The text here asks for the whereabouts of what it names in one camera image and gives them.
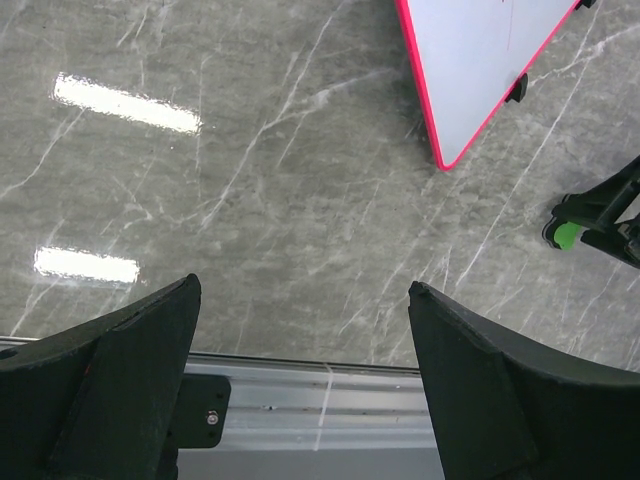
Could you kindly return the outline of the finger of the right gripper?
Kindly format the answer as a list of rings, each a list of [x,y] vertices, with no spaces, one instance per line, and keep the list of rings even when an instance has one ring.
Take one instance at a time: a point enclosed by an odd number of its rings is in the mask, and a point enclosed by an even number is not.
[[[554,218],[579,226],[606,230],[639,195],[639,158],[618,173],[580,194],[569,194],[553,207]]]
[[[639,220],[617,223],[604,231],[586,230],[581,242],[627,265],[639,268]]]

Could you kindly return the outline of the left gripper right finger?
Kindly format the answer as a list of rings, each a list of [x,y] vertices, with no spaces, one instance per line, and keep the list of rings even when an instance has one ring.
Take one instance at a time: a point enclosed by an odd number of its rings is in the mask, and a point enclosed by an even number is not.
[[[531,340],[414,282],[411,332],[448,479],[635,479],[639,376]]]

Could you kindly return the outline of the pink framed whiteboard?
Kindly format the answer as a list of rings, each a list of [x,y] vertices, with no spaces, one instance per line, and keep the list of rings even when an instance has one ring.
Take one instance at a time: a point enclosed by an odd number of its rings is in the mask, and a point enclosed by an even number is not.
[[[575,1],[396,2],[436,166],[464,156]]]

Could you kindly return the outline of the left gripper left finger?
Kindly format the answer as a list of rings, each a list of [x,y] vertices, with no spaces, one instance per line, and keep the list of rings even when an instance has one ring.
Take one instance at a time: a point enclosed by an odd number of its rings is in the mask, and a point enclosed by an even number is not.
[[[194,274],[1,352],[4,479],[153,479],[201,305]]]

